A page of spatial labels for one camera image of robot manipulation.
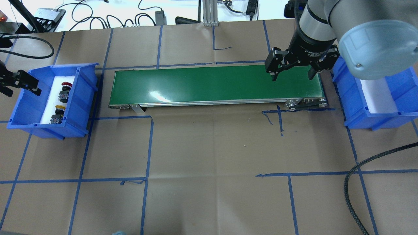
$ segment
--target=conveyor belt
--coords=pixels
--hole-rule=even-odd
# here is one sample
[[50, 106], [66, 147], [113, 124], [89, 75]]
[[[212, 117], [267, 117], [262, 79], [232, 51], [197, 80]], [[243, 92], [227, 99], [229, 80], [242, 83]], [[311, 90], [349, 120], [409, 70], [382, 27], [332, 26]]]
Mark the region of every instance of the conveyor belt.
[[309, 68], [295, 67], [285, 71], [276, 82], [265, 72], [264, 65], [116, 71], [109, 108], [324, 98], [319, 77], [316, 75], [308, 80]]

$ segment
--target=white foam insert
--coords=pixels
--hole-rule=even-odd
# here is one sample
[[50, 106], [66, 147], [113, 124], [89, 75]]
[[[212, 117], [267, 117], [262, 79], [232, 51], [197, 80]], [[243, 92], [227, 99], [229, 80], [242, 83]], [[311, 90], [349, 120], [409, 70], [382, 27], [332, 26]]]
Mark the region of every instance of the white foam insert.
[[385, 78], [360, 81], [370, 113], [398, 112]]
[[43, 111], [43, 115], [41, 118], [41, 124], [49, 124], [49, 120], [51, 119], [51, 116], [55, 114], [55, 105], [62, 105], [64, 107], [67, 107], [67, 104], [61, 103], [58, 100], [59, 92], [62, 91], [62, 85], [63, 82], [69, 82], [71, 84], [74, 84], [74, 78], [75, 76], [55, 76], [54, 81], [52, 83], [51, 91], [49, 92], [48, 100], [46, 101], [45, 110]]

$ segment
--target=blue tape line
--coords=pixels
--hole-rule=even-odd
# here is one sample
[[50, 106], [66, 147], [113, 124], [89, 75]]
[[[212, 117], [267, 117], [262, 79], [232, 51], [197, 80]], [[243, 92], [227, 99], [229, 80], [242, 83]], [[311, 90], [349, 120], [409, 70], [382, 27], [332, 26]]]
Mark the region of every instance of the blue tape line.
[[120, 185], [124, 185], [126, 182], [130, 182], [130, 183], [134, 183], [134, 184], [142, 184], [143, 182], [145, 182], [146, 180], [141, 180], [139, 182], [136, 181], [132, 181], [132, 180], [124, 180], [120, 183]]
[[144, 198], [142, 200], [142, 215], [141, 215], [141, 230], [140, 230], [140, 235], [144, 235], [145, 206], [147, 204], [147, 193], [148, 193], [148, 180], [145, 181]]
[[360, 171], [362, 174], [418, 173], [418, 169]]
[[294, 173], [269, 173], [258, 174], [255, 177], [278, 177], [278, 176], [331, 176], [345, 175], [347, 171], [328, 171], [328, 172], [294, 172]]
[[268, 39], [267, 27], [265, 26], [265, 20], [263, 20], [265, 40], [267, 41], [267, 51], [270, 53], [270, 40]]
[[293, 198], [292, 180], [291, 180], [290, 176], [288, 176], [288, 183], [289, 183], [290, 203], [292, 205], [293, 224], [295, 226], [295, 234], [299, 235], [298, 221], [296, 219], [295, 200]]
[[418, 128], [417, 128], [417, 126], [415, 125], [415, 121], [412, 121], [412, 126], [414, 127], [415, 134], [416, 134], [416, 135], [417, 135], [417, 137], [418, 137]]
[[147, 173], [146, 177], [150, 175], [150, 164], [151, 164], [151, 149], [153, 145], [153, 133], [154, 133], [154, 120], [151, 118], [151, 128], [150, 128], [150, 140], [148, 142], [148, 160], [147, 160]]
[[112, 119], [136, 119], [136, 118], [150, 118], [151, 116], [126, 116], [126, 117], [95, 117], [91, 120], [112, 120]]
[[[15, 38], [15, 40], [13, 41], [13, 45], [12, 45], [12, 47], [10, 47], [10, 51], [13, 51], [13, 48], [15, 47], [15, 44], [16, 44], [16, 40], [17, 40], [17, 38]], [[4, 65], [7, 65], [7, 62], [9, 61], [10, 55], [11, 54], [7, 54], [6, 60], [4, 60]]]
[[[290, 111], [290, 110], [280, 110], [280, 112], [299, 112], [299, 111], [308, 111], [308, 112], [319, 112], [319, 111], [335, 111], [335, 108], [317, 108], [317, 109], [303, 109], [303, 110], [295, 110], [295, 111]], [[273, 113], [273, 112], [278, 112], [277, 110], [264, 110], [262, 111], [263, 113]]]
[[316, 108], [316, 109], [301, 109], [301, 110], [282, 110], [281, 112], [299, 112], [299, 111], [308, 111], [308, 112], [319, 112], [319, 111], [335, 111], [335, 108]]
[[65, 32], [62, 33], [61, 41], [59, 42], [59, 46], [58, 46], [58, 49], [56, 51], [56, 55], [55, 55], [55, 59], [54, 59], [53, 64], [56, 64], [56, 60], [58, 59], [58, 54], [59, 54], [59, 51], [61, 50], [62, 42], [64, 41], [64, 36], [65, 36]]
[[144, 66], [125, 66], [125, 67], [110, 67], [110, 68], [97, 68], [97, 70], [112, 70], [112, 69], [144, 69], [144, 68], [156, 68], [156, 65], [144, 65]]
[[80, 182], [112, 182], [112, 181], [139, 181], [139, 180], [146, 180], [146, 177], [81, 179]]
[[68, 235], [71, 235], [71, 232], [73, 230], [74, 216], [75, 216], [75, 213], [76, 213], [77, 201], [78, 201], [78, 196], [79, 196], [79, 193], [80, 193], [81, 180], [82, 180], [83, 173], [84, 173], [84, 166], [86, 165], [86, 158], [87, 158], [87, 152], [89, 150], [90, 139], [92, 137], [92, 130], [93, 130], [93, 126], [94, 126], [94, 117], [95, 117], [96, 111], [97, 111], [97, 104], [99, 103], [98, 100], [101, 98], [101, 92], [102, 92], [102, 87], [103, 87], [103, 79], [104, 79], [104, 70], [102, 71], [102, 74], [100, 76], [99, 91], [97, 93], [96, 101], [95, 101], [95, 104], [94, 104], [93, 120], [91, 120], [91, 123], [90, 123], [89, 136], [87, 137], [86, 148], [84, 150], [84, 156], [83, 156], [83, 161], [82, 161], [80, 175], [79, 175], [79, 182], [77, 184], [76, 196], [74, 198], [73, 210], [72, 210], [72, 213], [71, 213], [70, 225], [69, 225], [69, 228], [68, 228]]
[[354, 141], [353, 141], [353, 137], [351, 136], [351, 131], [348, 127], [345, 127], [345, 128], [347, 129], [347, 134], [350, 140], [351, 150], [353, 150], [354, 160], [356, 161], [356, 164], [358, 164], [359, 162], [357, 161], [357, 152], [356, 152], [356, 148], [354, 147]]
[[373, 230], [375, 232], [375, 235], [379, 235], [378, 231], [377, 231], [377, 226], [376, 226], [376, 222], [375, 222], [375, 217], [373, 215], [373, 211], [372, 211], [372, 206], [370, 205], [370, 201], [369, 201], [369, 195], [367, 194], [367, 189], [366, 189], [366, 185], [364, 183], [364, 179], [363, 179], [363, 175], [360, 173], [360, 182], [362, 184], [362, 188], [363, 188], [363, 192], [364, 192], [364, 197], [366, 199], [366, 205], [367, 205], [367, 209], [369, 210], [369, 215], [370, 215], [370, 220], [372, 221], [372, 225], [373, 225]]
[[283, 125], [282, 125], [282, 111], [280, 110], [280, 106], [277, 105], [277, 113], [279, 114], [279, 125], [280, 125], [280, 132], [283, 132]]
[[105, 74], [104, 68], [106, 68], [107, 57], [109, 56], [109, 49], [110, 49], [110, 43], [112, 42], [112, 35], [113, 35], [113, 28], [110, 30], [109, 43], [107, 44], [106, 56], [104, 57], [104, 62], [103, 62], [103, 70], [102, 70], [102, 74], [100, 75], [99, 89], [98, 89], [98, 92], [97, 92], [96, 101], [94, 102], [93, 120], [91, 120], [91, 123], [90, 123], [89, 136], [87, 137], [86, 148], [84, 150], [84, 156], [83, 156], [83, 161], [82, 161], [80, 175], [79, 175], [79, 182], [77, 184], [76, 196], [74, 198], [73, 210], [71, 212], [71, 219], [70, 219], [70, 225], [69, 225], [69, 228], [68, 228], [68, 235], [71, 235], [71, 232], [73, 230], [74, 216], [75, 216], [75, 213], [76, 213], [78, 196], [79, 196], [79, 193], [80, 193], [81, 180], [83, 178], [83, 173], [84, 173], [84, 166], [86, 165], [87, 152], [89, 150], [90, 139], [92, 137], [92, 131], [93, 131], [93, 126], [94, 126], [94, 118], [96, 117], [99, 100], [102, 97], [103, 80], [104, 80], [104, 74]]
[[261, 113], [262, 113], [264, 116], [266, 116], [266, 117], [267, 117], [267, 121], [268, 121], [270, 124], [272, 124], [272, 125], [273, 125], [273, 123], [271, 123], [270, 118], [269, 118], [269, 117], [268, 117], [268, 115], [267, 115], [267, 112], [262, 111]]
[[215, 62], [215, 64], [248, 64], [248, 63], [264, 63], [264, 60], [249, 60], [249, 61], [227, 61]]
[[161, 39], [162, 38], [163, 38], [163, 26], [160, 26], [160, 37], [158, 38], [157, 69], [160, 68]]
[[71, 219], [70, 219], [70, 226], [68, 228], [68, 235], [71, 235], [71, 232], [73, 230], [74, 216], [76, 214], [78, 196], [79, 196], [79, 193], [80, 193], [80, 186], [81, 186], [81, 182], [78, 182], [78, 184], [77, 184], [77, 190], [76, 190], [76, 197], [74, 199], [74, 204], [73, 204], [73, 210], [71, 212]]
[[215, 49], [215, 26], [212, 26], [212, 49], [214, 51], [218, 51], [218, 50], [225, 50], [225, 49], [229, 49], [229, 48], [232, 48], [232, 46], [226, 47], [226, 48]]
[[194, 63], [194, 64], [165, 64], [165, 65], [160, 65], [160, 67], [198, 66], [198, 65], [206, 65], [206, 64], [214, 64], [214, 63], [215, 62]]
[[330, 172], [298, 172], [291, 173], [291, 176], [333, 176], [333, 175], [345, 175], [347, 171], [330, 171]]
[[25, 150], [23, 151], [22, 159], [20, 160], [20, 163], [19, 163], [18, 171], [16, 172], [15, 182], [13, 183], [12, 189], [10, 190], [9, 198], [7, 199], [6, 207], [4, 208], [3, 216], [2, 216], [1, 221], [0, 221], [0, 230], [3, 227], [3, 223], [4, 223], [4, 220], [6, 218], [7, 210], [9, 209], [10, 201], [12, 200], [12, 196], [13, 196], [13, 193], [15, 191], [16, 181], [19, 178], [19, 174], [20, 174], [20, 171], [22, 169], [23, 162], [25, 160], [26, 152], [28, 151], [29, 143], [31, 141], [31, 137], [32, 137], [32, 134], [29, 134], [28, 140], [26, 141]]
[[112, 42], [113, 28], [110, 30], [109, 42], [107, 44], [106, 55], [104, 57], [103, 68], [106, 68], [107, 57], [109, 56], [110, 43]]
[[17, 184], [38, 184], [38, 183], [77, 183], [78, 179], [37, 179], [37, 180], [18, 180]]

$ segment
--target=power adapter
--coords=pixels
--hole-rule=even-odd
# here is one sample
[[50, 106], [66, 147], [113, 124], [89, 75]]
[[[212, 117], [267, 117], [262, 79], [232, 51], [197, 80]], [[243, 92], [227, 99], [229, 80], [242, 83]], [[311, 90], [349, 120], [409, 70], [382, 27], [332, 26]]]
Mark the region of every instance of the power adapter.
[[250, 16], [250, 20], [252, 20], [252, 18], [255, 15], [257, 4], [258, 4], [258, 0], [248, 0], [246, 14]]
[[167, 25], [167, 19], [163, 10], [155, 12], [155, 25]]

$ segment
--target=blue plastic bin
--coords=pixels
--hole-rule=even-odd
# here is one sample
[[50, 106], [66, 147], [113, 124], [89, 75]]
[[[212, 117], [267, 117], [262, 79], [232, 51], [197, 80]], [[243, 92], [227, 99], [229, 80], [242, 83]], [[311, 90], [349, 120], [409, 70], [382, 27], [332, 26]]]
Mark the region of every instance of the blue plastic bin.
[[[39, 80], [40, 96], [22, 89], [7, 125], [8, 129], [21, 129], [41, 138], [83, 137], [89, 120], [97, 77], [91, 64], [53, 65], [29, 70]], [[61, 124], [39, 124], [55, 76], [75, 75]]]
[[336, 83], [346, 117], [344, 124], [350, 129], [397, 128], [418, 118], [418, 79], [412, 67], [385, 77], [398, 109], [395, 113], [369, 112], [362, 84], [351, 75], [342, 57], [333, 70], [333, 82]]

